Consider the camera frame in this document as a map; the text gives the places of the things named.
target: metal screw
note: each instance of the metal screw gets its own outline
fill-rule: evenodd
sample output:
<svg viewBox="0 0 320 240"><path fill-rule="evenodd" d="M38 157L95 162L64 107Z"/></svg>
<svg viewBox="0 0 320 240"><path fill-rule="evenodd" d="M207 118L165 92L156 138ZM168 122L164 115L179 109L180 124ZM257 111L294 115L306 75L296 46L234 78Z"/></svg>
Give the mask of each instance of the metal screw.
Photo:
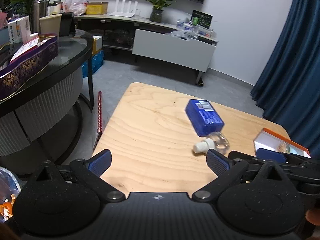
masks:
<svg viewBox="0 0 320 240"><path fill-rule="evenodd" d="M123 196L123 193L120 191L110 191L107 194L107 197L112 200L118 200L118 199L122 198L122 196Z"/></svg>
<svg viewBox="0 0 320 240"><path fill-rule="evenodd" d="M199 190L199 191L195 192L195 196L197 198L206 199L211 196L211 193L206 190Z"/></svg>

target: barcode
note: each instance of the barcode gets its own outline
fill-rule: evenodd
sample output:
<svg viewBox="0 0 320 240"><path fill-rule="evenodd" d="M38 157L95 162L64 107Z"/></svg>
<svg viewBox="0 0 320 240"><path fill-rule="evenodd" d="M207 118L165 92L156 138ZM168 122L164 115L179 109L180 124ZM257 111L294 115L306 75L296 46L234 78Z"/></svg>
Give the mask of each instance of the barcode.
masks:
<svg viewBox="0 0 320 240"><path fill-rule="evenodd" d="M199 109L203 109L200 103L196 103L196 106L198 106Z"/></svg>
<svg viewBox="0 0 320 240"><path fill-rule="evenodd" d="M201 104L202 108L203 108L205 111L214 111L209 102L199 101L199 103Z"/></svg>

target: white box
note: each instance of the white box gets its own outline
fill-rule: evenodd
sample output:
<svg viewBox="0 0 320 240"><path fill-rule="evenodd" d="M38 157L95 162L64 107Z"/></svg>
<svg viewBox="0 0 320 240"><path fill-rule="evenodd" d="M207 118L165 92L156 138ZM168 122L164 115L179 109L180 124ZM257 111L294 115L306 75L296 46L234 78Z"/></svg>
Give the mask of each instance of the white box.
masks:
<svg viewBox="0 0 320 240"><path fill-rule="evenodd" d="M13 62L17 57L21 56L22 54L26 53L27 51L34 49L38 46L39 38L36 38L30 42L27 42L26 44L22 45L16 53L13 55L12 59L10 60L10 63Z"/></svg>
<svg viewBox="0 0 320 240"><path fill-rule="evenodd" d="M20 42L20 39L17 33L17 20L18 19L8 23L8 31L9 31L11 44Z"/></svg>
<svg viewBox="0 0 320 240"><path fill-rule="evenodd" d="M206 72L215 50L203 41L179 39L136 29L132 54L160 59Z"/></svg>
<svg viewBox="0 0 320 240"><path fill-rule="evenodd" d="M93 46L92 46L92 55L96 55L102 49L102 37L92 35L93 37Z"/></svg>
<svg viewBox="0 0 320 240"><path fill-rule="evenodd" d="M17 20L17 33L18 36L20 36L20 42L23 42L23 44L29 42L31 35L29 16L25 16Z"/></svg>
<svg viewBox="0 0 320 240"><path fill-rule="evenodd" d="M283 143L289 147L289 154L293 153L311 158L308 149L267 128L263 128L253 141L255 152L259 148L279 152L278 148Z"/></svg>

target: blue plastic bag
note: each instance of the blue plastic bag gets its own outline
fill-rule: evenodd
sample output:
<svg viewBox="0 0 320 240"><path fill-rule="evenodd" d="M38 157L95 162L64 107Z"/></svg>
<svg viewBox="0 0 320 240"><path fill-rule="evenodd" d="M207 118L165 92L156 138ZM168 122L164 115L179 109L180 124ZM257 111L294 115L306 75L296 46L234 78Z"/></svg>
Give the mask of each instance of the blue plastic bag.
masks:
<svg viewBox="0 0 320 240"><path fill-rule="evenodd" d="M13 205L13 201L21 192L22 187L23 183L14 173L0 167L0 205L4 202L10 202ZM3 216L0 214L0 223L7 221L11 216L12 214L9 214L8 211L5 211Z"/></svg>
<svg viewBox="0 0 320 240"><path fill-rule="evenodd" d="M92 57L92 74L95 73L103 65L103 50L100 50ZM88 76L88 61L82 64L82 77Z"/></svg>

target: cabinet drawer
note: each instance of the cabinet drawer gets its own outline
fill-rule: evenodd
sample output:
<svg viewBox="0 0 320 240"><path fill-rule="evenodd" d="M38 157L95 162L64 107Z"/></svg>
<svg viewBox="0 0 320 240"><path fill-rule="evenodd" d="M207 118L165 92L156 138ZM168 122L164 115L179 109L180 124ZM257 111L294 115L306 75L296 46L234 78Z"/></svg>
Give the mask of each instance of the cabinet drawer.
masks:
<svg viewBox="0 0 320 240"><path fill-rule="evenodd" d="M132 54L156 58L206 72L212 59L214 45L191 39L136 30Z"/></svg>

